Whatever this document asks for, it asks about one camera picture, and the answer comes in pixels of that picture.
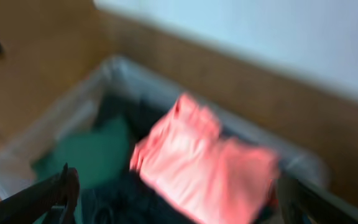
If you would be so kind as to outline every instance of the green cloth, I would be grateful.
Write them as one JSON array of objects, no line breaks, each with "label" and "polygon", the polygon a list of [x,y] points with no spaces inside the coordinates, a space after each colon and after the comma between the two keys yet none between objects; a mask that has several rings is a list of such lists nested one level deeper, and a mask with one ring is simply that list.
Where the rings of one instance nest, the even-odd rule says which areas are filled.
[{"label": "green cloth", "polygon": [[[73,134],[60,141],[55,149],[32,165],[38,181],[61,172],[65,163],[78,171],[81,189],[92,189],[118,177],[129,165],[133,145],[123,116],[107,121],[101,128]],[[75,211],[82,223],[81,203]]]}]

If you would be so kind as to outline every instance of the laundry basket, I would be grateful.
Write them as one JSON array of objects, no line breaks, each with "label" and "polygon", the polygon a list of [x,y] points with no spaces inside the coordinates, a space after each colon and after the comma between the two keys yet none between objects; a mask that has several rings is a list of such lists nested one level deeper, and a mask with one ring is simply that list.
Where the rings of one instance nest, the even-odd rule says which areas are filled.
[{"label": "laundry basket", "polygon": [[[106,92],[134,101],[147,102],[168,110],[185,89],[172,81],[122,57],[106,60],[89,79],[80,83],[16,137],[0,153],[0,197],[8,198],[31,186],[36,176],[31,163],[46,154],[59,139],[87,129],[98,113]],[[282,158],[281,168],[320,187],[327,184],[326,168],[312,153],[259,128],[193,94],[199,103],[208,105],[225,129],[241,139],[271,147]]]}]

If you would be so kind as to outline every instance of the red fabric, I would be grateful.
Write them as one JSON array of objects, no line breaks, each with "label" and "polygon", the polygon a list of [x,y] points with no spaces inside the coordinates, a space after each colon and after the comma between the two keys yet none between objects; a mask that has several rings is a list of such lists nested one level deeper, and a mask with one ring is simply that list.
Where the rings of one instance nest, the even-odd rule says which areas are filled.
[{"label": "red fabric", "polygon": [[187,95],[135,147],[131,169],[198,223],[249,223],[267,200],[276,156],[234,138]]}]

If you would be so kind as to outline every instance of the wooden floor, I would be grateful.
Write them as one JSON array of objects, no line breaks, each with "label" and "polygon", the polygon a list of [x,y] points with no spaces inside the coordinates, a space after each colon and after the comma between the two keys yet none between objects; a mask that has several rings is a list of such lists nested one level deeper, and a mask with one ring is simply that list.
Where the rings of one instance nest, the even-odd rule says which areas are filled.
[{"label": "wooden floor", "polygon": [[358,104],[121,17],[91,0],[0,0],[0,147],[124,54],[319,155],[358,206]]}]

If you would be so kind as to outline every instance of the crumpled pink fabric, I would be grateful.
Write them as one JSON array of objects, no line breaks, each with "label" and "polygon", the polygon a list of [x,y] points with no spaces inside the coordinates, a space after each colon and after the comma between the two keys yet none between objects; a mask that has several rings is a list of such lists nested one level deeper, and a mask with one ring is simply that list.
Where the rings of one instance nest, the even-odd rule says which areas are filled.
[{"label": "crumpled pink fabric", "polygon": [[182,95],[136,145],[131,169],[195,222],[250,223],[277,176],[277,157],[263,147],[221,139],[220,131],[207,107]]}]

